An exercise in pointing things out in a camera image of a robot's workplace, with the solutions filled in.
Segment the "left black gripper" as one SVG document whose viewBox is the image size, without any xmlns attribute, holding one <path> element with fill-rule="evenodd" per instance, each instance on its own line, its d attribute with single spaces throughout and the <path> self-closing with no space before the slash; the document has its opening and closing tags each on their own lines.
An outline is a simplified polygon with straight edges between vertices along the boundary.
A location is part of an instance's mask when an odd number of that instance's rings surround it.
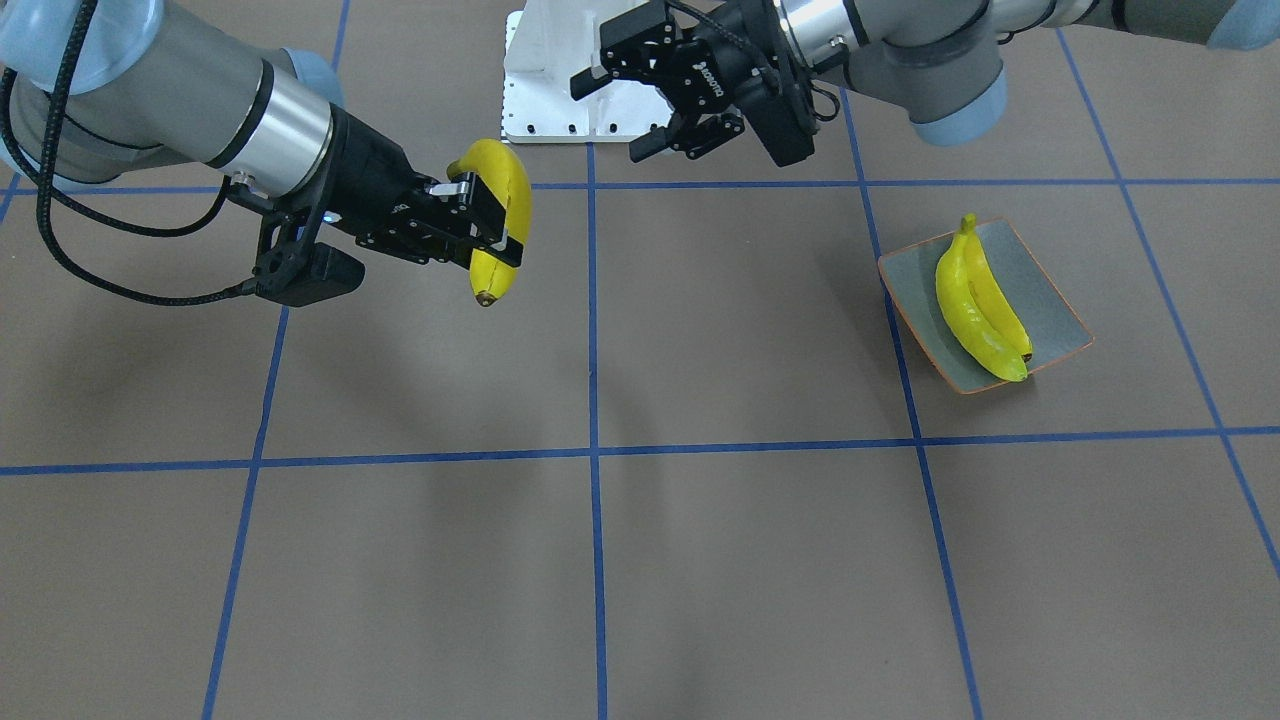
<svg viewBox="0 0 1280 720">
<path fill-rule="evenodd" d="M 614 79 L 658 87 L 672 109 L 658 126 L 628 142 L 640 163 L 660 152 L 699 159 L 739 137 L 744 115 L 797 95 L 771 1 L 723 1 L 700 10 L 689 1 L 645 1 L 599 28 L 598 63 L 570 78 L 582 100 Z"/>
</svg>

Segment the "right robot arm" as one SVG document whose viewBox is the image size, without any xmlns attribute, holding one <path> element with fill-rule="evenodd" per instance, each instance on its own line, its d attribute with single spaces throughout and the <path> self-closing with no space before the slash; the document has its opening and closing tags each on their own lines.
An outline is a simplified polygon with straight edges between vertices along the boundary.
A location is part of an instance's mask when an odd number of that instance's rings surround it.
<svg viewBox="0 0 1280 720">
<path fill-rule="evenodd" d="M 265 227 L 291 225 L 284 250 L 259 250 L 259 274 L 346 268 L 316 243 L 321 224 L 412 263 L 454 263 L 486 279 L 515 272 L 531 190 L 500 142 L 474 143 L 444 179 L 417 173 L 393 140 L 346 110 L 314 53 L 255 47 L 174 1 L 5 1 L 3 159 L 51 196 L 136 170 L 198 163 Z"/>
</svg>

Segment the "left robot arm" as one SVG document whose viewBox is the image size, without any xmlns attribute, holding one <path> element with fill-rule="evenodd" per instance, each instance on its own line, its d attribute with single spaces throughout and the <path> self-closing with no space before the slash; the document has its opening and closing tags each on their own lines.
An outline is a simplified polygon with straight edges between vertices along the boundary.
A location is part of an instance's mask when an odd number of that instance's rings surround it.
<svg viewBox="0 0 1280 720">
<path fill-rule="evenodd" d="M 671 118 L 628 145 L 696 159 L 750 129 L 777 167 L 808 159 L 831 86 L 902 109 L 936 146 L 978 138 L 1007 104 L 1001 47 L 1030 29 L 1084 24 L 1219 50 L 1277 38 L 1275 1 L 646 1 L 605 20 L 584 99 L 614 81 L 655 88 Z"/>
</svg>

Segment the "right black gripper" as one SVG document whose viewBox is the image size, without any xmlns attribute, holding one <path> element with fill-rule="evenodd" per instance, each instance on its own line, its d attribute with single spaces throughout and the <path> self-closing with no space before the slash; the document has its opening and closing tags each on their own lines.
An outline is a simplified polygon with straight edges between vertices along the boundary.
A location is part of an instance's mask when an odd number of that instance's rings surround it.
<svg viewBox="0 0 1280 720">
<path fill-rule="evenodd" d="M 326 210 L 357 243 L 410 263 L 470 268 L 480 252 L 521 268 L 524 242 L 507 233 L 507 210 L 476 172 L 440 183 L 417 173 L 404 150 L 332 105 L 335 179 Z"/>
</svg>

